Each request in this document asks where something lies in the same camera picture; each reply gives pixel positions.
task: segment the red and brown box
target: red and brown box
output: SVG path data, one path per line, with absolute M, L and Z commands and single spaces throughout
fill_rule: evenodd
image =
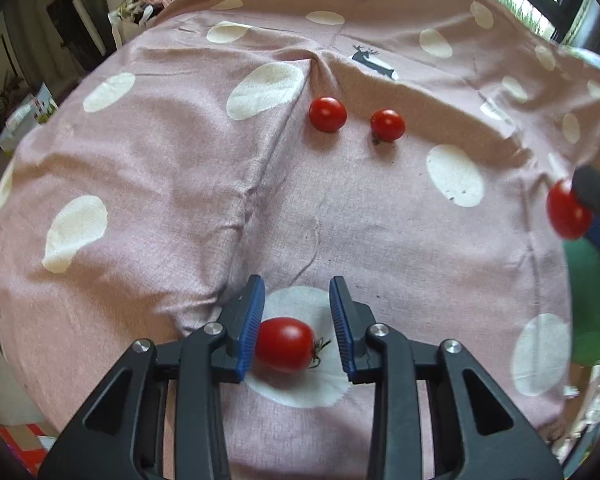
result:
M 58 432 L 51 424 L 39 422 L 19 426 L 0 426 L 0 436 L 27 470 L 37 476 L 47 449 L 55 441 Z

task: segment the gray curtain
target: gray curtain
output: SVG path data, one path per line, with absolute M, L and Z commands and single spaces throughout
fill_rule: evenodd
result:
M 4 20 L 18 63 L 30 84 L 46 82 L 52 93 L 61 92 L 84 75 L 46 13 L 54 0 L 8 0 Z M 82 0 L 107 50 L 115 49 L 106 0 Z

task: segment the triangular cutout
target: triangular cutout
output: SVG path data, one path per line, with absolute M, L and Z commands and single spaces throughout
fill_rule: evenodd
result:
M 84 418 L 84 427 L 87 430 L 100 431 L 111 436 L 118 432 L 132 375 L 133 372 L 127 368 L 111 381 Z
M 471 402 L 471 409 L 474 412 L 478 433 L 490 435 L 513 428 L 513 419 L 480 377 L 469 369 L 462 372 L 462 377 L 469 394 L 469 402 Z

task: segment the red cherry tomato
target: red cherry tomato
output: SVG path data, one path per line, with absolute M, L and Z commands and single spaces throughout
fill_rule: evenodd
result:
M 406 126 L 398 112 L 384 108 L 371 116 L 371 131 L 385 142 L 394 142 L 404 135 Z
M 287 374 L 307 368 L 315 357 L 314 331 L 292 317 L 273 317 L 260 324 L 256 357 Z
M 347 122 L 347 111 L 333 97 L 318 97 L 309 106 L 309 120 L 317 130 L 333 133 Z
M 578 203 L 569 180 L 560 180 L 550 189 L 546 212 L 555 231 L 567 240 L 580 238 L 593 222 L 593 214 Z

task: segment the polka dot tablecloth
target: polka dot tablecloth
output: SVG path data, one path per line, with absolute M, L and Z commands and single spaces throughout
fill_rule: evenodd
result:
M 546 183 L 600 168 L 600 70 L 493 0 L 177 0 L 159 22 L 0 183 L 0 341 L 45 415 L 62 428 L 133 339 L 186 335 L 257 273 L 265 317 L 326 339 L 342 274 L 553 420 L 571 320 Z M 346 106 L 337 134 L 308 123 L 318 96 Z M 395 143 L 372 142 L 380 108 Z M 256 366 L 222 391 L 234 476 L 362 478 L 372 398 L 333 344 L 295 376 Z

